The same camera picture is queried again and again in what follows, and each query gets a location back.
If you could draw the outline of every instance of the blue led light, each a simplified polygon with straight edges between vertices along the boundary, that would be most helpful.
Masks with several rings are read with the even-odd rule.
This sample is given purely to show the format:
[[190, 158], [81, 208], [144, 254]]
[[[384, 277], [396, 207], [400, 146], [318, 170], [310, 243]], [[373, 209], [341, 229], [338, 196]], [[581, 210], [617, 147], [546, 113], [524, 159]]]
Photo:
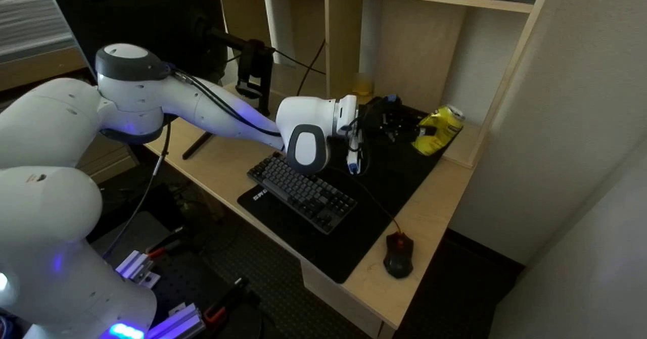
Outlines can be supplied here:
[[110, 328], [110, 334], [122, 339], [144, 339], [144, 332], [134, 327], [118, 323]]

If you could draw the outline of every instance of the mouse pad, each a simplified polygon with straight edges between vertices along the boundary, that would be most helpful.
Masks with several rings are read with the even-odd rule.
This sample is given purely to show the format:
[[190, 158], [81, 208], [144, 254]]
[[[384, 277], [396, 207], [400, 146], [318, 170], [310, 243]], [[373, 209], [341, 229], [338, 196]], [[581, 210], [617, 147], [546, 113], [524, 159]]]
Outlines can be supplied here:
[[370, 141], [370, 167], [358, 177], [347, 173], [346, 143], [330, 141], [331, 161], [316, 175], [358, 202], [330, 235], [319, 232], [269, 192], [261, 194], [264, 189], [259, 185], [242, 194], [238, 203], [330, 279], [344, 283], [391, 221], [371, 195], [397, 215], [447, 148], [425, 157], [409, 143], [393, 144], [385, 136], [370, 136]]

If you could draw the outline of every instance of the yellow can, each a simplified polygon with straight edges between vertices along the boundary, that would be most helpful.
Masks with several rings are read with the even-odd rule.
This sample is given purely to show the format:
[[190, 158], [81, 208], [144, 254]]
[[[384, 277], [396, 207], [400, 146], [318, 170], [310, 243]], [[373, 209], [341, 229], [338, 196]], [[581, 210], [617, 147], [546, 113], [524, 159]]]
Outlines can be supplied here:
[[[453, 106], [441, 106], [418, 123], [420, 135], [413, 147], [425, 156], [430, 156], [449, 143], [463, 128], [465, 116]], [[426, 135], [426, 127], [435, 127], [434, 135]]]

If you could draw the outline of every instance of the floor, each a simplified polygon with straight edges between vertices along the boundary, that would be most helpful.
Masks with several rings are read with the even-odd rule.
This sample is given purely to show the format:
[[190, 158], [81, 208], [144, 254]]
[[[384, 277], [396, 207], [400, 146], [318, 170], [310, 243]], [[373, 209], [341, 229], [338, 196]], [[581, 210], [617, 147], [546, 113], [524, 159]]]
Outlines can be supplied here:
[[[135, 152], [141, 166], [101, 185], [104, 212], [132, 205], [146, 182], [155, 157], [145, 149]], [[303, 287], [298, 259], [233, 212], [211, 217], [199, 188], [170, 166], [164, 166], [159, 176], [180, 211], [201, 226], [204, 261], [226, 281], [241, 275], [250, 279], [261, 297], [261, 309], [285, 337], [367, 337]], [[395, 337], [488, 337], [495, 305], [522, 268], [449, 230]]]

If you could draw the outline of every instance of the white wall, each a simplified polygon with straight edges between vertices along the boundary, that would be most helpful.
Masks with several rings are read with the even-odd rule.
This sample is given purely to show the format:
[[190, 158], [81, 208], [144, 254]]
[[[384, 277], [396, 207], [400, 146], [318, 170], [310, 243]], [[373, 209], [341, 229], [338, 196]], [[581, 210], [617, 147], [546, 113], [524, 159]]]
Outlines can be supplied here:
[[644, 0], [549, 0], [548, 9], [450, 224], [521, 263], [647, 130]]
[[647, 336], [647, 140], [497, 307], [491, 339]]

